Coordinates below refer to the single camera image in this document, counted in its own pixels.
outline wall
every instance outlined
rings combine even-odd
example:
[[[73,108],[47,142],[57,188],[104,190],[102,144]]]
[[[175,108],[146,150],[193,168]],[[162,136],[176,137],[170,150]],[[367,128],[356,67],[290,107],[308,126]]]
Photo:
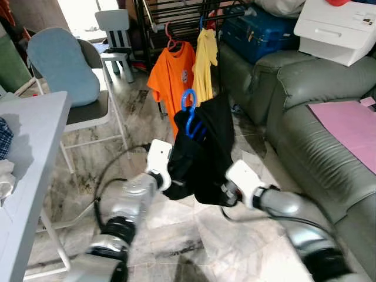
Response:
[[[69,30],[58,0],[10,0],[10,4],[16,20],[31,31],[53,26]]]

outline white table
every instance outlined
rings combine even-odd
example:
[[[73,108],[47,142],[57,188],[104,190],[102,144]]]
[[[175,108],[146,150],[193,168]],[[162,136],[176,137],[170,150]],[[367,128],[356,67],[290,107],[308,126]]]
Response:
[[[13,195],[0,208],[0,281],[24,279],[39,215],[57,240],[42,204],[70,103],[66,92],[0,103],[0,116],[14,133],[8,159],[16,177]]]

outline black cable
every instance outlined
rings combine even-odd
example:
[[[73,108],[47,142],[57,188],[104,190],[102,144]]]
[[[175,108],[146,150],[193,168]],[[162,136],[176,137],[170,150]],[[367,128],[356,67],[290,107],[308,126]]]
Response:
[[[220,210],[222,212],[222,215],[224,216],[224,218],[230,222],[236,222],[236,223],[246,223],[246,222],[253,222],[253,221],[258,221],[258,220],[265,220],[265,219],[270,219],[271,217],[270,216],[259,216],[259,217],[255,217],[255,218],[252,218],[252,219],[233,219],[231,218],[225,211],[224,211],[224,208],[221,206],[220,207]]]
[[[116,157],[114,157],[106,166],[105,168],[102,170],[102,172],[100,173],[99,177],[98,177],[98,181],[96,182],[96,185],[95,185],[95,189],[94,189],[94,214],[95,214],[95,219],[96,219],[96,222],[100,228],[100,230],[102,231],[103,228],[104,228],[104,223],[102,221],[102,217],[100,215],[100,197],[102,196],[103,192],[105,191],[106,189],[106,186],[108,186],[111,182],[114,182],[114,181],[118,181],[121,179],[121,181],[124,181],[123,178],[115,178],[115,179],[111,179],[110,181],[108,181],[104,188],[102,189],[102,191],[100,193],[99,192],[99,188],[100,188],[100,184],[102,183],[103,181],[103,178],[105,177],[105,174],[106,172],[108,171],[108,169],[111,167],[111,165],[113,165],[113,163],[115,161],[117,161],[121,156],[125,155],[127,152],[131,151],[131,150],[135,150],[137,148],[144,148],[146,151],[149,151],[150,149],[150,143],[148,144],[143,144],[143,145],[136,145],[136,146],[133,146],[131,148],[128,148],[124,151],[122,151],[121,153],[119,153]]]
[[[303,197],[309,201],[311,201],[312,203],[314,203],[316,205],[316,207],[320,210],[320,212],[322,212],[322,214],[324,215],[324,217],[327,219],[328,223],[330,224],[330,227],[332,228],[332,230],[335,230],[335,226],[333,224],[333,222],[330,220],[330,216],[329,214],[327,213],[327,211],[322,207],[322,205],[316,201],[315,199],[313,199],[312,197],[309,197],[308,195],[306,194],[301,194],[301,193],[296,193],[297,195],[299,195],[300,197]],[[345,251],[342,247],[342,245],[340,244],[340,242],[338,241],[338,236],[333,233],[333,232],[328,232],[327,233],[332,236],[333,240],[335,241],[335,243],[337,244],[338,248],[341,250],[341,252],[344,254]]]
[[[247,222],[253,222],[253,221],[258,221],[258,220],[264,220],[264,219],[274,219],[274,220],[281,220],[281,221],[294,221],[294,222],[299,222],[299,223],[303,223],[303,224],[306,224],[306,225],[310,225],[310,226],[313,226],[317,229],[320,229],[322,231],[324,231],[325,233],[327,233],[328,235],[330,235],[331,237],[333,237],[333,239],[335,240],[335,242],[339,245],[338,241],[337,241],[337,238],[335,236],[335,234],[333,232],[330,232],[329,230],[327,230],[325,227],[311,221],[311,220],[308,220],[308,219],[301,219],[299,217],[288,217],[288,216],[262,216],[262,217],[255,217],[253,219],[244,219],[244,220],[237,220],[237,219],[232,219],[228,214],[226,214],[226,212],[224,211],[223,207],[220,207],[221,208],[221,212],[222,212],[222,215],[224,216],[224,218],[230,222],[237,222],[237,223],[247,223]]]

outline blue cushion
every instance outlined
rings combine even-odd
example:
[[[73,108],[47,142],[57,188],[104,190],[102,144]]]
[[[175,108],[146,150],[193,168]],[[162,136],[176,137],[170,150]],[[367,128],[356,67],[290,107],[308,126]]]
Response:
[[[85,106],[97,100],[98,78],[70,32],[62,28],[40,31],[31,38],[27,53],[52,92],[68,92],[72,107]]]

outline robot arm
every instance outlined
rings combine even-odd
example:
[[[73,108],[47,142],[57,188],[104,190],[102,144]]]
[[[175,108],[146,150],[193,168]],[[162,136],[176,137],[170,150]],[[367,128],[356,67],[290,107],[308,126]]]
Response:
[[[171,185],[167,171],[171,144],[154,140],[147,168],[109,196],[109,220],[79,256],[65,282],[124,282],[127,255],[137,228],[146,216],[153,196]],[[288,238],[316,282],[362,282],[351,273],[332,227],[313,202],[294,193],[267,188],[246,163],[238,160],[226,173],[223,185],[229,203],[242,201],[249,209],[260,209],[285,227]]]
[[[105,201],[109,220],[85,252],[75,259],[64,282],[125,282],[127,258],[132,240],[158,190],[171,185],[167,171],[172,145],[154,140],[147,156],[147,168],[121,186],[112,187]]]
[[[348,267],[331,223],[311,200],[267,186],[244,161],[226,173],[227,187],[235,186],[249,209],[260,209],[285,228],[287,237],[316,282],[366,281]]]

